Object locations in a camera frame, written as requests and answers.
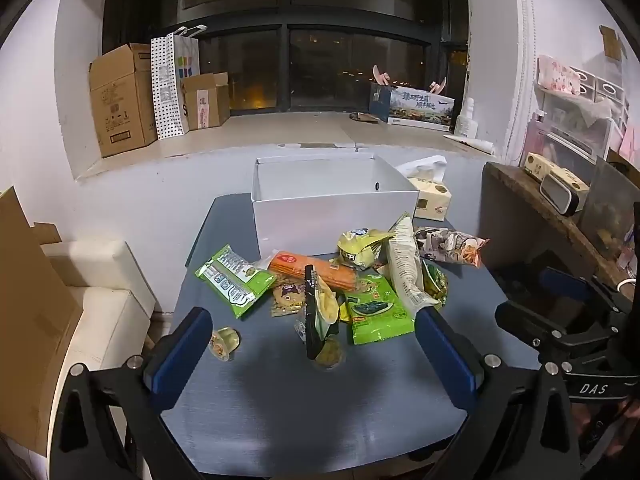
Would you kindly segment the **purple cookie packet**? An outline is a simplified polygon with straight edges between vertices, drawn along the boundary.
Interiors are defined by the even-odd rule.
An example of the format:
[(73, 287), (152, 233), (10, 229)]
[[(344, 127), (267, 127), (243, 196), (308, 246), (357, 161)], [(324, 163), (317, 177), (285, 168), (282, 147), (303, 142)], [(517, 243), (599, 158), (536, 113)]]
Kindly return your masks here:
[(305, 305), (305, 284), (299, 280), (280, 281), (272, 289), (270, 314), (273, 318), (297, 314)]

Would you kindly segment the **large cardboard box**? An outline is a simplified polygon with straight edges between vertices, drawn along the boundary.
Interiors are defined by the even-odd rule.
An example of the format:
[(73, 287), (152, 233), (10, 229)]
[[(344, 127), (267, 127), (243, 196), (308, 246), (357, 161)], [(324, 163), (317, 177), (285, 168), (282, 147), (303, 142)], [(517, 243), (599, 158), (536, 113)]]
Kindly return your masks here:
[(157, 140), (151, 84), (151, 47), (123, 44), (89, 66), (92, 117), (103, 158)]

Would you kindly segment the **white sofa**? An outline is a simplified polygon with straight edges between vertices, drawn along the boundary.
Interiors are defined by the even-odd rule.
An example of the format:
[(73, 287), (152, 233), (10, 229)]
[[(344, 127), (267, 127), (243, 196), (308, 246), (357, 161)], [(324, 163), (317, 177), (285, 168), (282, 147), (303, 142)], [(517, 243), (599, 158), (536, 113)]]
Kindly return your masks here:
[(50, 415), (55, 420), (72, 365), (120, 367), (142, 352), (156, 299), (123, 240), (75, 240), (42, 250), (81, 308), (58, 375)]

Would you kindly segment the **yellow tissue box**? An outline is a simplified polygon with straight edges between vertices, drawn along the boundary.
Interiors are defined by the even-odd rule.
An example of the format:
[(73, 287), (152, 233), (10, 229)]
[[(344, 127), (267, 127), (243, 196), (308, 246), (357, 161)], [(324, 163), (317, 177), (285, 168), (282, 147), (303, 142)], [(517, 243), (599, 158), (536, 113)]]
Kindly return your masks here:
[(444, 183), (447, 159), (442, 155), (405, 162), (395, 169), (419, 191), (414, 215), (416, 218), (444, 221), (451, 202), (451, 193)]

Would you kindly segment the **white dotted paper bag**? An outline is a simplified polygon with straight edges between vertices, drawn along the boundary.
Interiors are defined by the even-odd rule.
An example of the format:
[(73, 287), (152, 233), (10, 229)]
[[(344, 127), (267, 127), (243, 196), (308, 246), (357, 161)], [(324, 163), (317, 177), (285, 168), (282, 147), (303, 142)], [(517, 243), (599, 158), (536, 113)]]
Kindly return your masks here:
[(181, 26), (170, 34), (151, 40), (151, 86), (158, 140), (188, 132), (183, 79), (200, 73), (200, 38), (207, 27)]

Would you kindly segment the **blue white gift box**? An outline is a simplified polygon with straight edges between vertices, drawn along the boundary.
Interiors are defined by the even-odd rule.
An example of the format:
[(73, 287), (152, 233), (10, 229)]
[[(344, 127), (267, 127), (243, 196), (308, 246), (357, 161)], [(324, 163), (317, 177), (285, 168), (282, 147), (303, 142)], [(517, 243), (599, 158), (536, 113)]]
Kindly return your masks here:
[(369, 113), (387, 125), (450, 133), (454, 99), (425, 90), (372, 82)]

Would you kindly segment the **small jelly cup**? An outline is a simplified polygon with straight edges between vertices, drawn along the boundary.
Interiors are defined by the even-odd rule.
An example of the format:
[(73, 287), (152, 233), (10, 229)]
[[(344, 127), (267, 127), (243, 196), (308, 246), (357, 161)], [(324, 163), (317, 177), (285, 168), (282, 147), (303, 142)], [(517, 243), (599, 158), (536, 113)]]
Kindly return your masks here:
[(209, 350), (212, 355), (221, 362), (228, 362), (232, 353), (239, 348), (241, 338), (232, 327), (223, 327), (213, 330), (209, 341)]

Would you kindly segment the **small cardboard box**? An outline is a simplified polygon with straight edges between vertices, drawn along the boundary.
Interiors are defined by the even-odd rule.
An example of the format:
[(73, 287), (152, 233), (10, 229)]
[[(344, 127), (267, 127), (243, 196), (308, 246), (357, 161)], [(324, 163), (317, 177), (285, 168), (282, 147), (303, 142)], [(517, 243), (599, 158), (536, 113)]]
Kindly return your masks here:
[(222, 126), (230, 117), (227, 73), (207, 73), (182, 81), (190, 131)]

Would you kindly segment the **white open storage box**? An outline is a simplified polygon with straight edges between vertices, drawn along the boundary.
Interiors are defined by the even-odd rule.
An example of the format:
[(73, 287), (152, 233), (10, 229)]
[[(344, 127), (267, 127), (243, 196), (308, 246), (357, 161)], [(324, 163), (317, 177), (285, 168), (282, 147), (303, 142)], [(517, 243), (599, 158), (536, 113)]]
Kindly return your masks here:
[(259, 253), (330, 254), (347, 231), (386, 231), (403, 214), (413, 214), (418, 196), (406, 177), (373, 153), (258, 158), (250, 199)]

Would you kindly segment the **brown patterned snack bag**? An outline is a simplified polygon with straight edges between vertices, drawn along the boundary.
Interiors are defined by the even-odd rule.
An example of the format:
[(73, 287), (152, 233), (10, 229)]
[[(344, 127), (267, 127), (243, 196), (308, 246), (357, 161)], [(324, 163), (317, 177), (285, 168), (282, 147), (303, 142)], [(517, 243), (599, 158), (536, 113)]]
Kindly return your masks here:
[(480, 266), (480, 251), (488, 240), (448, 228), (419, 228), (414, 232), (422, 258), (466, 266)]

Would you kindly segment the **flat cardboard sheet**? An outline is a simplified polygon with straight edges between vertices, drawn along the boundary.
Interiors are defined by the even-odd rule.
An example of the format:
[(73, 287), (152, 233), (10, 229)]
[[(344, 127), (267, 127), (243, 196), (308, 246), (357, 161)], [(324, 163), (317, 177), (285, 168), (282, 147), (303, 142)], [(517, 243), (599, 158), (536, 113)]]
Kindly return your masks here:
[(1, 193), (1, 432), (48, 454), (52, 404), (81, 307), (29, 226), (14, 188)]

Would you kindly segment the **wooden side shelf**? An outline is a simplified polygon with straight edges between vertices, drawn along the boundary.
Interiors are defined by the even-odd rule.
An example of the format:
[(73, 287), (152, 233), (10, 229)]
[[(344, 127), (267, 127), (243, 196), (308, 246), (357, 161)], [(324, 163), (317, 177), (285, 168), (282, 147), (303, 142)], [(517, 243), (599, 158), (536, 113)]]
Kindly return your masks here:
[(578, 229), (540, 194), (539, 183), (521, 168), (488, 162), (482, 172), (480, 237), (484, 266), (495, 271), (554, 252), (575, 275), (597, 275), (612, 286), (628, 278), (613, 260), (604, 258)]

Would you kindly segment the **white tall snack bag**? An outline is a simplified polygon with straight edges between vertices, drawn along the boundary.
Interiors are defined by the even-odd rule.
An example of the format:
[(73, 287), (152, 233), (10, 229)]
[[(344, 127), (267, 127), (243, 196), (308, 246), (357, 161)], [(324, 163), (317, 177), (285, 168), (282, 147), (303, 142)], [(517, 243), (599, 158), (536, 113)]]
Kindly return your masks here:
[(392, 226), (393, 237), (387, 241), (387, 263), (390, 280), (402, 305), (413, 320), (426, 307), (439, 301), (424, 290), (422, 263), (414, 238), (412, 218), (403, 214)]

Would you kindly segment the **white plastic bottle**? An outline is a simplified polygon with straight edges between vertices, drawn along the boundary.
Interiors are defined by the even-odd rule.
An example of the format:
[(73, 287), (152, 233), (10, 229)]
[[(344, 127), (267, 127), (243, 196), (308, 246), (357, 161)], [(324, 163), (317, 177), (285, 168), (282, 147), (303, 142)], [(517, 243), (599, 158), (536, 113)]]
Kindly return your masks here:
[(454, 125), (454, 134), (465, 138), (475, 139), (477, 135), (477, 121), (474, 119), (474, 99), (469, 96), (464, 99), (460, 114)]

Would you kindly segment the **green white snack bag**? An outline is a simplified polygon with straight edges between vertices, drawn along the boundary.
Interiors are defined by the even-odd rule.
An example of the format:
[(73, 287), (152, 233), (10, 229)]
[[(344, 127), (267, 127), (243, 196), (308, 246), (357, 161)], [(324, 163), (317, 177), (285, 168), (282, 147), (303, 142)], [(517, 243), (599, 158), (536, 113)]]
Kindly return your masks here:
[(249, 263), (229, 244), (197, 268), (194, 275), (221, 296), (235, 318), (242, 318), (277, 281), (272, 272)]

